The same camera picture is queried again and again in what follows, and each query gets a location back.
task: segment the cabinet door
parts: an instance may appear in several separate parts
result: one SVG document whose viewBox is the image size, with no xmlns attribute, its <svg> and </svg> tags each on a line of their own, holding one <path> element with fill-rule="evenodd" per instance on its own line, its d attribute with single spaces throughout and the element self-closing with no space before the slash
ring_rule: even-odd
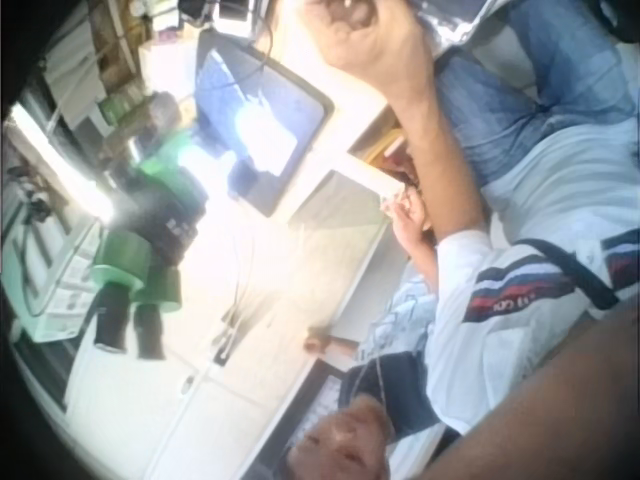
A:
<svg viewBox="0 0 640 480">
<path fill-rule="evenodd" d="M 94 337 L 95 321 L 67 391 L 69 431 L 81 448 L 118 476 L 142 478 L 197 372 L 167 349 L 164 361 L 139 360 L 132 329 L 124 355 L 96 349 Z"/>
<path fill-rule="evenodd" d="M 203 381 L 147 478 L 233 478 L 267 427 L 269 413 L 219 384 Z"/>
</svg>

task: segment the black strap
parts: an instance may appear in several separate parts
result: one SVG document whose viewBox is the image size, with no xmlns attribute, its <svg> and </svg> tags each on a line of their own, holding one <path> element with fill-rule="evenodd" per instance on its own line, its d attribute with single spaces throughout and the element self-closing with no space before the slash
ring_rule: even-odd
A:
<svg viewBox="0 0 640 480">
<path fill-rule="evenodd" d="M 516 245 L 529 245 L 542 253 L 551 263 L 555 264 L 566 276 L 574 281 L 576 286 L 582 290 L 596 308 L 609 310 L 620 301 L 615 291 L 609 288 L 600 277 L 580 263 L 575 256 L 567 253 L 557 245 L 537 238 L 519 240 Z"/>
</svg>

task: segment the blue jeans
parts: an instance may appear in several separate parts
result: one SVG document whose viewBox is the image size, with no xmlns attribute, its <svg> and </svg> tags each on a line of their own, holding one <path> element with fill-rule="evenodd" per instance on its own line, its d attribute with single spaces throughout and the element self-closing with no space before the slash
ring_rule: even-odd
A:
<svg viewBox="0 0 640 480">
<path fill-rule="evenodd" d="M 558 130 L 620 123 L 637 108 L 620 55 L 584 0 L 514 0 L 505 8 L 533 64 L 538 102 L 460 49 L 436 64 L 440 108 L 480 187 Z"/>
</svg>

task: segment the white shirt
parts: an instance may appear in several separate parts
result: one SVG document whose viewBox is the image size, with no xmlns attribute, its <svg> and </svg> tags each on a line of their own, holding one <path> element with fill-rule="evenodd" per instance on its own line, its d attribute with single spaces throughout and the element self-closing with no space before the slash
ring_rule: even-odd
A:
<svg viewBox="0 0 640 480">
<path fill-rule="evenodd" d="M 541 142 L 483 189 L 510 242 L 542 238 L 627 298 L 638 292 L 640 171 L 635 119 L 579 126 Z M 565 336 L 589 299 L 532 247 L 495 250 L 479 231 L 438 247 L 439 303 L 427 344 L 427 394 L 466 433 Z"/>
</svg>

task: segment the leg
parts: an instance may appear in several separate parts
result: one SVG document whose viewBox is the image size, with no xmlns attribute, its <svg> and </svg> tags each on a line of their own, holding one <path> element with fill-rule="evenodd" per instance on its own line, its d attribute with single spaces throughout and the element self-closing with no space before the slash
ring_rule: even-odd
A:
<svg viewBox="0 0 640 480">
<path fill-rule="evenodd" d="M 480 187 L 509 172 L 545 136 L 546 115 L 538 105 L 466 52 L 438 60 L 436 86 Z"/>
<path fill-rule="evenodd" d="M 556 130 L 634 114 L 620 55 L 584 0 L 515 0 L 507 8 Z"/>
</svg>

